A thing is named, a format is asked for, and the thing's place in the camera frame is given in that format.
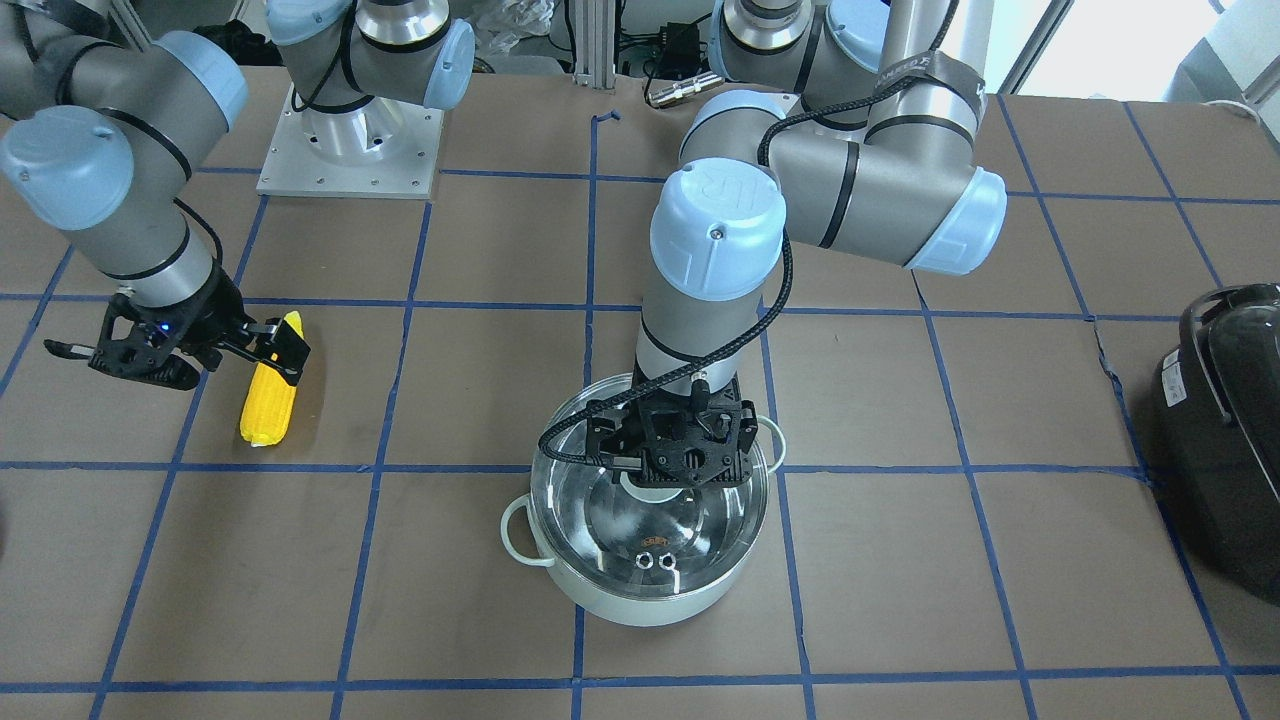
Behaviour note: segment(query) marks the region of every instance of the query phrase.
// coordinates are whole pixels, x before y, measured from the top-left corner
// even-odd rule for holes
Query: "appliance handle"
[[[1201,328],[1197,313],[1201,307],[1211,302],[1217,302],[1238,290],[1240,290],[1239,286],[1224,287],[1202,295],[1198,300],[1196,300],[1196,302],[1192,302],[1185,310],[1183,310],[1183,316],[1178,322],[1178,333],[1181,338],[1181,347],[1190,347],[1192,352],[1194,352],[1196,364],[1198,365],[1201,374],[1204,375],[1204,379],[1208,380],[1208,392],[1213,396],[1213,404],[1217,406],[1217,413],[1224,425],[1230,425],[1234,421],[1234,416],[1231,415],[1231,411],[1226,409],[1226,404],[1222,402],[1222,396],[1217,389],[1217,382],[1210,373],[1208,363],[1204,359],[1204,350],[1201,347],[1199,338],[1196,337]]]
[[[529,565],[530,568],[550,568],[556,564],[554,557],[527,557],[521,555],[521,552],[511,544],[511,533],[507,528],[511,524],[511,516],[516,514],[516,510],[524,507],[525,516],[529,518],[529,493],[526,492],[516,500],[512,500],[511,505],[507,506],[507,510],[502,512],[502,523],[498,525],[498,533],[502,534],[502,547],[507,548],[507,555],[521,565]]]

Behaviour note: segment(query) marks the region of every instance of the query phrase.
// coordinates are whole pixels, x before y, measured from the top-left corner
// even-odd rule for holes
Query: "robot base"
[[[442,110],[379,97],[361,110],[321,117],[294,111],[291,87],[262,161],[259,195],[431,199]]]

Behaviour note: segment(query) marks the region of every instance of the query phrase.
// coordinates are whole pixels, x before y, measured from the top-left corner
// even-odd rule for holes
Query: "metal mounting plate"
[[[289,197],[388,197],[430,200],[440,150],[443,110],[397,102],[406,127],[369,164],[338,164],[316,152],[302,128],[302,113],[289,108],[291,86],[257,178],[259,195]]]

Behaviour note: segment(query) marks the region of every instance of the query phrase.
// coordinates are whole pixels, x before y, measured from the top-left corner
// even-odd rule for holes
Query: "plastic bag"
[[[525,37],[552,29],[556,0],[483,0],[470,18],[480,55],[506,55]]]

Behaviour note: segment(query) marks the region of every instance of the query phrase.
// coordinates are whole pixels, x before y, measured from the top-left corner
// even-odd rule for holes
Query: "blue tape grid line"
[[[209,174],[236,174],[236,176],[256,176],[262,172],[261,168],[219,168],[219,167],[206,167],[198,168],[197,173]],[[489,178],[529,178],[529,179],[576,179],[585,181],[590,179],[589,173],[545,173],[545,172],[529,172],[529,170],[475,170],[465,168],[442,168],[442,176],[468,176],[468,177],[489,177]],[[602,182],[636,182],[636,183],[650,183],[662,184],[667,182],[667,178],[658,178],[652,176],[616,176],[616,174],[596,174],[595,179]],[[1089,192],[1027,192],[1023,190],[1010,190],[1007,191],[1010,197],[1056,197],[1065,200],[1111,200],[1120,202],[1172,202],[1172,197],[1165,197],[1160,195],[1100,195]],[[1197,202],[1202,205],[1280,205],[1280,199],[1265,199],[1265,197],[1178,197],[1181,202]]]
[[[1080,305],[1080,313],[1089,315],[1089,306],[1084,302],[1084,293],[1080,291],[1080,283],[1075,279],[1075,270],[1071,269],[1071,261],[1066,258],[1066,247],[1062,245],[1061,236],[1057,234],[1057,225],[1053,224],[1053,218],[1048,214],[1048,204],[1044,202],[1044,196],[1041,193],[1039,183],[1036,182],[1036,174],[1032,173],[1030,160],[1027,159],[1027,150],[1023,147],[1021,138],[1018,137],[1018,128],[1014,127],[1014,119],[1009,115],[1009,106],[1005,104],[1005,99],[1000,95],[996,96],[996,102],[1000,105],[1000,113],[1005,117],[1005,124],[1009,127],[1009,136],[1014,141],[1014,149],[1018,151],[1018,158],[1023,163],[1023,170],[1027,172],[1027,181],[1032,186],[1032,192],[1036,193],[1036,201],[1039,204],[1041,215],[1044,217],[1044,224],[1048,225],[1050,237],[1053,238],[1053,246],[1057,247],[1057,255],[1062,260],[1062,268],[1066,270],[1066,279],[1071,283],[1071,292],[1075,293],[1075,301]]]
[[[257,242],[257,232],[261,228],[262,218],[266,214],[266,204],[268,197],[262,196],[257,204],[257,211],[253,214],[253,224],[250,225],[248,240],[244,241],[244,252],[241,254],[239,265],[236,268],[236,274],[232,278],[237,286],[239,286],[241,281],[244,278],[244,269],[248,266],[250,255],[253,252],[255,242]],[[133,621],[133,610],[137,607],[138,594],[142,592],[142,583],[146,580],[147,568],[151,565],[151,553],[155,550],[156,538],[160,536],[160,524],[164,520],[164,512],[169,506],[169,497],[173,495],[173,486],[178,478],[178,462],[182,461],[183,452],[187,450],[187,441],[191,438],[191,428],[196,421],[196,413],[200,410],[200,401],[205,396],[207,380],[209,373],[201,373],[200,384],[196,387],[196,392],[191,398],[191,405],[187,407],[187,416],[182,423],[182,432],[178,434],[178,443],[173,451],[169,471],[165,474],[164,484],[160,488],[160,497],[156,498],[156,507],[151,514],[151,525],[147,528],[147,537],[142,543],[142,553],[138,557],[138,565],[133,573],[133,582],[131,583],[129,593],[124,600],[124,609],[120,611],[120,621],[116,625],[115,637],[111,641],[111,650],[108,653],[106,664],[102,667],[102,678],[99,682],[96,692],[93,693],[93,705],[90,707],[88,720],[99,720],[102,715],[102,705],[106,702],[106,694],[115,678],[115,666],[120,660],[120,651],[124,648],[124,638],[128,635],[129,624]]]
[[[1012,136],[1014,146],[1018,149],[1018,154],[1019,154],[1019,156],[1023,160],[1023,168],[1027,170],[1028,181],[1030,182],[1032,188],[1038,193],[1039,192],[1039,186],[1036,182],[1036,176],[1032,172],[1030,163],[1028,163],[1028,160],[1027,160],[1027,152],[1024,151],[1024,149],[1021,146],[1021,142],[1020,142],[1020,140],[1018,137],[1018,132],[1016,132],[1016,129],[1014,127],[1012,118],[1009,114],[1009,109],[1007,109],[1007,106],[1005,104],[1005,99],[997,96],[997,101],[1000,102],[1000,109],[1001,109],[1001,111],[1005,115],[1005,122],[1009,126],[1010,135]],[[1142,132],[1142,127],[1139,127],[1137,117],[1134,117],[1133,110],[1130,109],[1130,106],[1129,106],[1128,102],[1123,102],[1121,105],[1124,106],[1125,113],[1129,117],[1129,122],[1133,126],[1134,132],[1138,135],[1138,140],[1142,142],[1142,146],[1143,146],[1143,149],[1146,149],[1148,158],[1151,159],[1152,164],[1156,168],[1156,172],[1160,174],[1160,179],[1165,183],[1165,188],[1169,191],[1169,200],[1171,200],[1175,204],[1175,206],[1178,208],[1178,211],[1179,211],[1179,214],[1183,218],[1183,223],[1185,224],[1187,231],[1190,234],[1190,238],[1192,238],[1192,241],[1196,245],[1196,249],[1199,251],[1201,258],[1204,261],[1204,266],[1208,269],[1210,274],[1213,277],[1213,281],[1217,283],[1217,286],[1221,287],[1222,286],[1221,279],[1219,278],[1217,272],[1215,270],[1213,264],[1212,264],[1212,261],[1208,258],[1208,254],[1204,251],[1204,246],[1201,243],[1199,237],[1196,234],[1196,229],[1192,227],[1190,219],[1187,217],[1187,213],[1185,213],[1185,210],[1181,206],[1180,199],[1174,192],[1174,187],[1169,182],[1169,177],[1165,174],[1164,168],[1160,165],[1160,160],[1156,158],[1156,154],[1152,150],[1151,143],[1147,142],[1147,137]],[[1044,219],[1046,219],[1046,222],[1050,223],[1051,232],[1055,233],[1055,242],[1057,242],[1056,231],[1053,231],[1053,225],[1052,225],[1052,218],[1050,217],[1048,208],[1044,205],[1043,197],[1039,199],[1039,202],[1041,202],[1041,208],[1044,211]],[[1070,261],[1068,260],[1065,249],[1062,249],[1062,264],[1066,268],[1068,274],[1071,275],[1071,283],[1073,283],[1073,286],[1075,286],[1075,278],[1074,278],[1074,274],[1071,274],[1071,266],[1070,266]],[[1088,314],[1087,306],[1084,304],[1084,296],[1083,296],[1083,293],[1080,295],[1080,307],[1082,307],[1082,310],[1085,314]],[[1129,434],[1129,443],[1133,447],[1134,456],[1138,459],[1138,464],[1139,464],[1139,468],[1142,470],[1140,479],[1143,482],[1148,482],[1149,483],[1149,479],[1147,478],[1146,461],[1143,459],[1143,452],[1142,452],[1142,443],[1138,439],[1138,433],[1137,433],[1137,429],[1135,429],[1135,427],[1133,424],[1133,418],[1130,416],[1128,404],[1125,402],[1124,387],[1121,386],[1119,377],[1110,369],[1110,363],[1107,361],[1105,348],[1102,347],[1101,336],[1100,336],[1100,340],[1098,340],[1098,355],[1100,355],[1100,363],[1101,363],[1103,370],[1107,373],[1108,378],[1111,379],[1112,389],[1114,389],[1115,397],[1116,397],[1116,404],[1120,406],[1120,414],[1121,414],[1121,418],[1124,419],[1125,430]],[[1217,634],[1217,629],[1216,629],[1216,626],[1213,624],[1213,619],[1212,619],[1212,615],[1211,615],[1211,612],[1208,610],[1208,605],[1204,602],[1204,597],[1203,597],[1203,594],[1199,591],[1199,583],[1196,580],[1196,575],[1192,571],[1190,564],[1189,564],[1189,561],[1187,559],[1187,553],[1185,553],[1185,551],[1183,548],[1183,543],[1179,539],[1178,532],[1176,532],[1176,529],[1175,529],[1175,527],[1172,524],[1172,520],[1170,518],[1169,509],[1167,509],[1167,506],[1165,505],[1164,501],[1157,501],[1157,507],[1160,509],[1161,519],[1164,520],[1164,524],[1165,524],[1165,530],[1166,530],[1166,533],[1169,536],[1170,543],[1172,544],[1174,553],[1178,557],[1178,562],[1179,562],[1179,566],[1181,568],[1183,577],[1187,580],[1188,589],[1190,591],[1190,594],[1192,594],[1192,597],[1193,597],[1193,600],[1196,602],[1196,607],[1199,611],[1201,619],[1204,623],[1204,629],[1208,633],[1210,642],[1213,646],[1213,653],[1216,655],[1217,661],[1219,661],[1219,673],[1217,674],[1221,674],[1226,679],[1228,687],[1231,691],[1231,697],[1235,701],[1235,706],[1236,706],[1236,710],[1239,710],[1239,712],[1240,712],[1242,720],[1252,720],[1251,715],[1249,715],[1249,710],[1248,710],[1248,707],[1244,703],[1244,697],[1240,694],[1240,688],[1239,688],[1239,683],[1235,679],[1234,669],[1231,667],[1231,664],[1230,664],[1229,659],[1226,657],[1226,652],[1225,652],[1225,650],[1222,647],[1222,641],[1221,641],[1221,638]]]
[[[1192,219],[1187,217],[1187,209],[1183,208],[1183,201],[1178,197],[1174,191],[1174,184],[1169,182],[1169,176],[1165,174],[1165,168],[1160,165],[1160,160],[1156,158],[1156,151],[1151,149],[1151,142],[1147,142],[1147,133],[1142,132],[1142,126],[1138,124],[1138,118],[1133,114],[1133,108],[1128,102],[1120,104],[1124,108],[1126,115],[1129,115],[1129,123],[1133,126],[1134,132],[1138,133],[1138,140],[1142,141],[1142,147],[1147,151],[1147,156],[1151,158],[1151,164],[1156,167],[1156,174],[1160,176],[1160,182],[1165,183],[1165,190],[1169,191],[1169,199],[1174,201],[1174,208],[1178,209],[1178,215],[1181,217],[1183,224],[1187,225],[1187,232],[1192,236],[1192,242],[1196,243],[1196,250],[1201,254],[1201,260],[1204,261],[1204,268],[1208,269],[1208,274],[1213,277],[1213,282],[1217,287],[1222,287],[1222,278],[1219,277],[1217,269],[1213,266],[1213,261],[1208,259],[1208,252],[1204,250],[1204,245],[1199,240],[1199,234],[1196,233],[1196,227],[1192,225]]]
[[[773,386],[773,356],[769,352],[769,331],[760,333],[760,355],[764,359],[764,396],[769,406],[769,418],[781,425],[777,392]],[[782,445],[774,437],[774,457],[777,457],[781,450]],[[791,619],[796,633],[796,653],[800,664],[800,684],[804,693],[805,719],[817,720],[818,706],[813,697],[813,669],[809,665],[809,648],[804,642],[804,602],[800,597],[800,575],[796,570],[795,539],[791,533],[791,505],[787,497],[786,470],[780,468],[774,479],[778,486],[778,515],[782,518],[782,550],[786,555],[787,585],[791,592]]]
[[[41,296],[27,293],[0,293],[0,301],[31,301]],[[59,295],[54,293],[50,302],[106,302],[109,295]],[[362,299],[362,297],[246,297],[246,305],[285,305],[321,307],[394,307],[402,309],[402,300]],[[466,300],[413,300],[415,309],[431,310],[544,310],[559,313],[639,313],[639,305],[577,304],[577,302],[490,302]],[[911,307],[787,307],[786,315],[855,315],[855,316],[902,316],[920,318],[923,313]],[[1094,314],[1083,313],[1038,313],[1001,310],[932,310],[934,318],[993,318],[1006,320],[1115,320],[1126,323],[1176,323],[1178,315],[1138,315],[1138,314]]]
[[[1027,163],[1025,152],[1020,146],[1012,122],[1009,117],[1007,108],[1005,106],[1004,99],[997,97],[1001,106],[1001,111],[1005,114],[1006,123],[1014,135],[1014,142],[1018,147],[1019,155],[1027,168],[1028,177],[1034,188],[1030,193],[1024,192],[1010,192],[1011,196],[1029,196],[1041,200],[1042,211],[1046,215],[1046,222],[1050,223],[1051,232],[1055,236],[1055,242],[1059,243],[1059,250],[1064,260],[1064,266],[1069,274],[1070,270],[1069,261],[1066,259],[1065,249],[1061,247],[1060,240],[1056,237],[1056,231],[1052,227],[1052,220],[1048,215],[1048,209],[1044,206],[1044,197],[1066,197],[1066,199],[1088,199],[1088,200],[1115,200],[1115,201],[1158,201],[1158,202],[1178,202],[1179,210],[1187,223],[1189,233],[1193,236],[1193,241],[1202,252],[1202,258],[1210,272],[1213,273],[1212,264],[1204,252],[1198,237],[1194,233],[1194,228],[1187,219],[1185,213],[1181,210],[1180,204],[1193,202],[1193,204],[1228,204],[1228,205],[1280,205],[1280,200],[1245,200],[1245,199],[1207,199],[1207,197],[1176,197],[1174,195],[1167,178],[1164,177],[1164,172],[1156,160],[1155,154],[1151,151],[1149,143],[1142,136],[1140,128],[1133,119],[1132,111],[1130,119],[1134,122],[1134,127],[1143,141],[1144,147],[1152,158],[1152,161],[1157,167],[1157,172],[1161,173],[1162,179],[1166,183],[1166,188],[1170,190],[1170,197],[1147,197],[1147,196],[1106,196],[1106,195],[1083,195],[1083,193],[1042,193],[1036,186],[1036,181],[1032,177],[1029,164]],[[221,174],[256,174],[260,170],[257,168],[201,168],[200,172],[204,173],[221,173]],[[493,177],[532,177],[532,178],[549,178],[549,179],[589,179],[593,182],[607,181],[607,182],[645,182],[645,183],[660,183],[662,178],[646,178],[646,177],[630,177],[630,176],[596,176],[593,173],[589,176],[581,174],[554,174],[554,173],[507,173],[507,172],[470,172],[470,170],[442,170],[444,174],[474,174],[474,176],[493,176]],[[237,282],[243,275],[244,266],[248,261],[250,250],[253,243],[253,238],[257,234],[257,228],[260,225],[262,213],[265,211],[268,199],[264,197],[259,206],[259,213],[255,217],[253,227],[250,233],[250,241],[246,246],[244,254],[242,256],[239,268],[237,270]],[[54,295],[54,288],[58,284],[67,264],[70,259],[70,250],[63,256],[61,263],[45,292],[41,295],[36,293],[0,293],[0,301],[32,301],[40,302],[37,306],[36,316],[28,324],[28,332],[24,334],[18,351],[14,354],[5,375],[0,378],[0,397],[3,397],[3,391],[6,388],[9,380],[13,377],[14,369],[22,357],[31,337],[33,336],[35,327],[40,320],[45,307],[50,301],[102,301],[108,296],[77,296]],[[416,260],[413,281],[419,275],[417,268],[421,263],[421,254]],[[1074,277],[1071,277],[1073,287],[1078,290]],[[591,306],[588,305],[558,305],[558,304],[468,304],[468,302],[431,302],[431,301],[413,301],[412,291],[410,292],[410,300],[406,302],[392,301],[392,300],[324,300],[324,299],[253,299],[247,302],[255,304],[294,304],[294,305],[372,305],[372,306],[392,306],[392,307],[404,307],[406,315],[411,313],[412,307],[481,307],[481,309],[550,309],[550,310],[595,310],[595,311],[636,311],[637,306]],[[934,310],[931,311],[933,316],[991,316],[991,318],[1025,318],[1025,319],[1076,319],[1088,320],[1089,318],[1117,320],[1117,322],[1174,322],[1176,318],[1172,316],[1147,316],[1147,315],[1097,315],[1092,316],[1088,314],[1083,293],[1078,292],[1078,300],[1082,305],[1084,314],[1023,314],[1023,313],[964,313],[964,311],[946,311]],[[901,314],[913,316],[924,316],[924,310],[844,310],[844,309],[788,309],[788,313],[794,314]],[[762,343],[765,343],[765,370],[767,370],[767,388],[769,392],[771,409],[774,409],[773,398],[773,384],[772,384],[772,366],[769,363],[768,350],[767,350],[767,336],[762,338]],[[403,363],[404,345],[402,343],[401,355],[401,369]],[[1012,680],[1024,678],[1029,679],[1065,679],[1065,678],[1115,678],[1115,676],[1179,676],[1179,675],[1226,675],[1231,685],[1233,696],[1240,708],[1242,717],[1248,717],[1248,711],[1244,708],[1243,700],[1240,698],[1239,689],[1234,682],[1234,675],[1280,675],[1280,666],[1268,665],[1252,665],[1252,666],[1233,666],[1226,661],[1225,653],[1222,652],[1220,638],[1217,637],[1212,620],[1210,618],[1207,606],[1204,605],[1203,597],[1194,583],[1194,577],[1190,573],[1189,565],[1187,564],[1185,553],[1181,550],[1180,543],[1178,543],[1174,536],[1172,527],[1169,525],[1171,539],[1174,539],[1175,550],[1178,551],[1179,561],[1183,564],[1184,574],[1192,587],[1192,593],[1196,597],[1197,605],[1201,609],[1202,616],[1206,621],[1206,628],[1213,642],[1215,651],[1219,655],[1219,666],[1151,666],[1151,667],[1076,667],[1076,669],[1057,669],[1057,670],[1021,670],[1021,671],[975,671],[975,673],[908,673],[908,674],[858,674],[858,675],[813,675],[805,670],[801,675],[760,675],[760,676],[695,676],[695,678],[672,678],[672,676],[653,676],[653,678],[608,678],[608,679],[591,679],[581,676],[580,666],[580,647],[577,642],[575,643],[575,678],[571,679],[461,679],[461,680],[337,680],[337,682],[284,682],[284,683],[252,683],[252,682],[179,682],[179,683],[118,683],[109,679],[108,673],[114,673],[114,662],[118,660],[119,648],[123,646],[123,639],[128,630],[128,621],[132,614],[132,603],[137,600],[137,591],[141,588],[141,582],[145,577],[146,564],[150,559],[150,552],[154,548],[155,536],[159,530],[160,520],[163,519],[164,505],[168,500],[168,493],[172,491],[172,479],[178,471],[186,470],[209,470],[209,471],[343,471],[343,473],[362,473],[371,471],[367,465],[291,465],[291,464],[253,464],[253,465],[236,465],[236,464],[195,464],[195,462],[182,462],[180,454],[184,447],[186,437],[189,436],[191,423],[195,418],[196,409],[198,406],[198,400],[204,392],[204,384],[197,389],[196,396],[192,400],[192,406],[188,410],[187,420],[184,421],[183,434],[179,437],[179,447],[175,448],[174,460],[172,462],[22,462],[22,461],[0,461],[0,468],[35,468],[35,469],[63,469],[63,468],[88,468],[96,470],[168,470],[169,475],[166,478],[165,488],[161,491],[161,498],[157,501],[156,512],[152,518],[152,525],[148,532],[147,543],[143,547],[143,556],[140,557],[140,565],[134,577],[134,587],[131,589],[131,598],[127,601],[125,614],[122,615],[122,623],[118,628],[116,641],[113,643],[113,655],[109,657],[109,667],[104,671],[104,682],[99,683],[0,683],[0,693],[95,693],[95,708],[91,711],[91,717],[96,717],[101,711],[100,696],[105,692],[329,692],[335,693],[347,692],[361,692],[361,691],[378,691],[378,689],[484,689],[484,688],[512,688],[512,689],[536,689],[536,688],[567,688],[571,685],[577,687],[672,687],[672,685],[742,685],[742,684],[801,684],[806,687],[806,710],[809,715],[813,716],[812,710],[812,685],[813,684],[856,684],[856,683],[899,683],[899,682],[972,682],[972,680]],[[467,465],[390,465],[383,464],[381,471],[403,471],[403,473],[525,473],[527,466],[467,466]],[[900,468],[873,468],[873,466],[786,466],[785,473],[961,473],[965,468],[961,466],[900,466]],[[1059,473],[1084,473],[1084,471],[1110,471],[1128,477],[1140,477],[1139,468],[1123,468],[1123,466],[1048,466],[1048,465],[972,465],[969,468],[970,473],[1000,473],[1000,471],[1059,471]],[[783,479],[780,478],[780,492],[782,491]],[[375,511],[376,498],[371,492],[371,516],[366,528],[366,541],[371,537],[372,529],[372,512]],[[792,583],[795,583],[795,566],[794,566],[794,548],[790,543],[790,532],[786,533],[787,546],[788,546],[788,573],[792,577]],[[804,651],[803,644],[803,610],[799,605],[799,592],[797,584],[792,585],[792,600],[795,603],[796,620],[797,620],[797,647],[801,653],[801,665],[808,664],[808,657]],[[581,610],[579,610],[576,618],[576,625],[580,629],[582,624]]]
[[[1236,667],[1238,675],[1277,676],[1274,665]],[[1032,680],[1080,680],[1102,678],[1199,678],[1219,676],[1216,665],[1166,665],[1119,667],[1062,667],[1028,670]],[[808,678],[799,674],[772,675],[630,675],[617,678],[584,678],[582,688],[676,688],[676,687],[740,687],[740,685],[882,685],[904,683],[1000,683],[1018,679],[1016,670],[955,670],[923,673],[819,673]],[[573,678],[458,678],[458,679],[385,679],[348,680],[346,692],[448,692],[448,691],[564,691]],[[333,692],[335,680],[177,680],[116,682],[110,693],[314,693]],[[90,694],[97,683],[0,683],[3,694]]]
[[[1007,464],[969,465],[974,473],[1103,473],[1142,479],[1142,468],[1128,465],[1052,465]],[[529,473],[529,465],[403,465],[384,462],[383,473],[401,474],[477,474],[502,475]],[[0,460],[0,470],[92,470],[104,473],[308,473],[308,474],[362,474],[372,473],[367,464],[310,464],[310,462],[111,462],[96,460]],[[782,470],[791,475],[831,473],[838,475],[959,475],[963,465],[788,465]]]
[[[4,400],[4,393],[9,389],[9,382],[13,380],[14,373],[18,372],[18,363],[22,361],[22,356],[26,354],[27,346],[31,345],[31,338],[35,337],[40,320],[45,318],[45,309],[49,307],[49,301],[54,295],[54,288],[58,287],[58,281],[63,278],[63,273],[67,272],[67,265],[69,265],[70,261],[72,249],[68,247],[67,252],[63,252],[63,259],[54,269],[52,277],[49,278],[49,284],[45,286],[45,292],[40,295],[36,310],[31,314],[31,320],[27,322],[27,331],[22,333],[22,340],[18,341],[18,347],[14,350],[13,357],[9,359],[9,365],[5,368],[4,375],[0,375],[0,401]]]
[[[596,200],[599,190],[599,149],[600,123],[622,120],[617,110],[603,115],[591,115],[590,151],[591,165],[588,176],[586,200],[586,313],[582,342],[582,387],[591,384],[591,348],[595,338],[595,238],[596,238]],[[573,678],[570,696],[570,719],[582,719],[582,675],[586,662],[586,611],[573,606]]]
[[[410,273],[408,292],[404,296],[403,327],[401,329],[399,356],[396,360],[396,377],[387,392],[387,409],[383,413],[383,429],[378,438],[378,455],[374,460],[374,477],[369,483],[369,511],[365,518],[364,538],[360,543],[360,560],[356,564],[356,582],[351,591],[351,610],[347,614],[347,629],[342,639],[342,656],[338,660],[338,680],[333,691],[330,720],[342,717],[342,705],[347,692],[347,678],[351,673],[351,656],[356,646],[356,629],[360,624],[360,606],[365,596],[365,578],[369,574],[369,555],[374,544],[374,528],[378,523],[378,501],[381,496],[383,474],[387,471],[387,447],[392,437],[392,419],[396,416],[396,401],[399,396],[401,378],[404,372],[404,355],[408,350],[410,331],[413,324],[413,296],[422,274],[422,259],[426,255],[428,234],[431,225],[431,204],[422,210],[422,227],[419,231],[417,251],[413,256],[413,269]]]
[[[915,281],[914,270],[911,272],[911,279]],[[1009,605],[1009,593],[1005,589],[1005,578],[1001,574],[1000,560],[996,556],[996,543],[991,536],[991,525],[987,523],[987,511],[982,503],[982,492],[978,488],[978,477],[974,474],[973,464],[969,461],[969,450],[965,447],[964,442],[964,429],[960,427],[960,413],[956,409],[955,395],[951,392],[951,379],[947,374],[946,360],[942,356],[942,345],[938,342],[938,332],[933,324],[933,314],[929,311],[929,304],[925,301],[924,291],[920,290],[920,283],[918,281],[915,282],[915,292],[920,299],[920,311],[924,314],[924,327],[929,333],[929,345],[933,346],[933,360],[938,366],[938,379],[942,382],[942,395],[946,397],[947,413],[951,415],[951,428],[955,432],[956,450],[960,454],[960,464],[964,469],[965,479],[969,482],[969,496],[973,501],[974,514],[978,518],[978,529],[982,532],[982,544],[987,553],[987,565],[991,568],[991,579],[996,587],[996,598],[1000,601],[1000,614],[1005,620],[1005,632],[1009,634],[1009,648],[1014,656],[1014,667],[1018,674],[1018,684],[1023,691],[1023,703],[1027,706],[1027,717],[1029,720],[1037,720],[1039,715],[1036,711],[1036,700],[1032,697],[1032,684],[1029,675],[1027,674],[1027,662],[1023,659],[1023,646],[1018,639],[1018,628],[1014,624],[1014,611]],[[1082,309],[1084,307],[1083,299],[1080,299],[1080,306]]]

